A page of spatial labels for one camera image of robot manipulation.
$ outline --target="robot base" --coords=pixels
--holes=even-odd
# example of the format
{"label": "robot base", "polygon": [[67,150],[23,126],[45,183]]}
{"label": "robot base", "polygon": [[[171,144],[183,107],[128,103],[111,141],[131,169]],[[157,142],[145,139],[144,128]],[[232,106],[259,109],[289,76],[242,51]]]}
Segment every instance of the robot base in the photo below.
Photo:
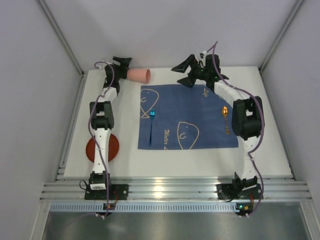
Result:
{"label": "robot base", "polygon": [[[129,193],[128,184],[112,184],[109,189],[109,200],[127,200]],[[85,200],[106,200],[107,190],[92,190],[88,185],[86,187]]]}
{"label": "robot base", "polygon": [[218,192],[218,198],[226,202],[239,199],[250,200],[250,194],[253,195],[253,199],[259,199],[261,194],[261,186],[259,183],[255,187],[242,190],[239,193],[235,190],[232,183],[218,184],[216,190]]}

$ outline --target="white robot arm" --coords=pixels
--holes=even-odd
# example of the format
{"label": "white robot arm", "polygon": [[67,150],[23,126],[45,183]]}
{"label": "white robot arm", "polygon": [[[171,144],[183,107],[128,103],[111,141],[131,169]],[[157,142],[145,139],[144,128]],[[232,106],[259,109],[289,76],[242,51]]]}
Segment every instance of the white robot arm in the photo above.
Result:
{"label": "white robot arm", "polygon": [[[100,97],[98,100],[98,103],[111,103],[113,100],[117,97],[117,89],[114,87],[110,87],[108,91],[106,92],[104,97]],[[105,112],[102,110],[99,112],[100,115],[104,115]],[[105,171],[105,167],[102,163],[102,159],[106,165],[107,172],[110,173],[109,169],[109,161],[108,161],[108,151],[109,151],[109,139],[111,136],[111,128],[102,128],[99,127],[94,130],[94,136],[95,140],[97,141],[98,145],[100,146],[100,152],[102,155],[102,158],[100,156],[99,147],[97,144],[95,144],[95,150],[94,150],[94,165],[92,168],[92,173],[94,174],[103,174]],[[106,183],[105,182],[89,182],[90,188],[92,190],[105,190],[106,189]]]}
{"label": "white robot arm", "polygon": [[[224,82],[218,81],[214,83],[214,93],[222,97],[230,106],[233,106],[236,100],[245,100],[249,97],[232,87],[227,86]],[[242,137],[237,136],[238,139],[238,156],[236,160],[236,173],[240,179],[252,179],[256,176],[256,171],[252,165],[252,161],[248,156],[248,152],[252,150],[258,142],[256,136],[249,137],[244,140]]]}

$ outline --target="blue towel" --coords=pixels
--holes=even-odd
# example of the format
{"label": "blue towel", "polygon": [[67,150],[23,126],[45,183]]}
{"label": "blue towel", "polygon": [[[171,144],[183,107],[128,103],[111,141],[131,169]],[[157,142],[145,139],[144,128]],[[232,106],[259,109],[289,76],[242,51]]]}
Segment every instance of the blue towel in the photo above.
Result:
{"label": "blue towel", "polygon": [[[226,121],[222,108],[228,108]],[[155,110],[152,144],[149,145],[150,110]],[[180,84],[142,86],[138,149],[187,150],[237,148],[231,127],[232,108],[204,85],[188,88]]]}

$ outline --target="white table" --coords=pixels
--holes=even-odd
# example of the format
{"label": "white table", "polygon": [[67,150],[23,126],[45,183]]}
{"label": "white table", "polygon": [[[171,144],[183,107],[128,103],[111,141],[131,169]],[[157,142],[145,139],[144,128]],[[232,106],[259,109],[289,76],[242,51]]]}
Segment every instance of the white table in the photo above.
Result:
{"label": "white table", "polygon": [[[264,177],[291,177],[291,170],[277,130],[274,116],[257,67],[222,67],[236,87],[260,96],[265,118],[265,135],[256,152],[255,162]],[[150,85],[176,84],[182,73],[170,68],[151,69]],[[90,139],[87,125],[89,103],[102,91],[105,71],[90,70],[74,128],[64,171],[65,178],[89,177],[93,163],[86,156]],[[119,140],[119,152],[109,163],[112,177],[226,177],[237,171],[237,148],[192,150],[141,150],[138,149],[141,84],[120,80],[119,96],[112,103],[114,128]]]}

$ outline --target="purple cable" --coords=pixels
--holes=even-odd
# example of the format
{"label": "purple cable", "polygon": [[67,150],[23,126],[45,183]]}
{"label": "purple cable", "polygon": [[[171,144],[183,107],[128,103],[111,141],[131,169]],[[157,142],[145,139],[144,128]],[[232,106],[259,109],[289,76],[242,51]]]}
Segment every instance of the purple cable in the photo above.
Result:
{"label": "purple cable", "polygon": [[247,95],[249,95],[255,102],[257,108],[258,108],[258,111],[259,111],[259,115],[260,115],[260,118],[261,118],[261,136],[260,136],[260,139],[259,139],[259,142],[257,143],[257,145],[255,146],[254,149],[252,149],[251,151],[248,152],[248,155],[252,161],[252,165],[255,169],[255,171],[258,173],[259,175],[259,178],[261,180],[261,194],[260,194],[260,197],[259,197],[259,201],[258,203],[256,204],[255,208],[253,209],[253,211],[248,215],[248,217],[250,217],[252,214],[254,214],[256,212],[256,209],[259,207],[259,205],[261,204],[261,200],[263,198],[263,195],[264,195],[264,190],[265,190],[265,185],[264,185],[264,180],[262,178],[262,175],[260,173],[260,171],[258,170],[257,166],[256,166],[256,163],[254,161],[254,158],[252,157],[252,153],[255,152],[261,145],[262,143],[262,140],[264,138],[264,135],[265,135],[265,118],[264,118],[264,113],[262,111],[262,108],[258,102],[258,100],[256,99],[255,96],[253,96],[250,92],[244,90],[244,89],[241,89],[239,87],[235,87],[231,84],[229,84],[221,75],[221,73],[219,72],[218,68],[217,68],[217,64],[216,64],[216,61],[215,61],[215,50],[216,50],[216,46],[217,46],[217,43],[218,41],[215,42],[215,44],[207,51],[209,52],[211,49],[212,49],[212,60],[213,60],[213,66],[214,66],[214,69],[216,71],[216,73],[218,74],[218,76],[220,77],[220,79],[226,84],[228,85],[229,87],[235,89],[235,90],[238,90],[238,91],[241,91]]}
{"label": "purple cable", "polygon": [[96,62],[96,63],[94,64],[94,67],[95,67],[96,69],[98,68],[98,67],[96,67],[96,64],[98,64],[98,63],[107,64],[107,65],[111,68],[111,70],[112,70],[112,80],[111,80],[110,85],[109,85],[109,86],[107,87],[107,89],[104,91],[104,93],[103,93],[103,94],[100,94],[100,95],[96,98],[96,100],[95,100],[95,102],[94,102],[92,111],[91,111],[91,113],[90,113],[89,121],[88,121],[88,131],[89,131],[91,137],[94,139],[95,144],[96,144],[96,146],[97,146],[97,148],[98,148],[99,155],[100,155],[100,158],[101,158],[101,161],[102,161],[102,165],[103,165],[103,167],[104,167],[105,174],[106,174],[106,213],[105,213],[105,216],[107,216],[108,213],[109,213],[109,173],[108,173],[108,169],[107,169],[107,166],[106,166],[106,164],[105,164],[105,161],[104,161],[104,157],[102,156],[102,152],[101,152],[100,145],[99,145],[98,141],[96,140],[95,135],[91,132],[90,125],[91,125],[91,120],[92,120],[92,117],[93,117],[93,115],[94,115],[94,112],[95,112],[95,109],[96,109],[96,107],[97,107],[97,104],[98,104],[99,99],[100,99],[100,98],[103,98],[103,97],[106,95],[106,93],[108,92],[110,86],[112,86],[112,84],[114,83],[114,80],[115,80],[115,70],[114,70],[114,68],[111,66],[111,64],[109,64],[109,63],[107,63],[107,62],[104,62],[104,61],[98,61],[98,62]]}

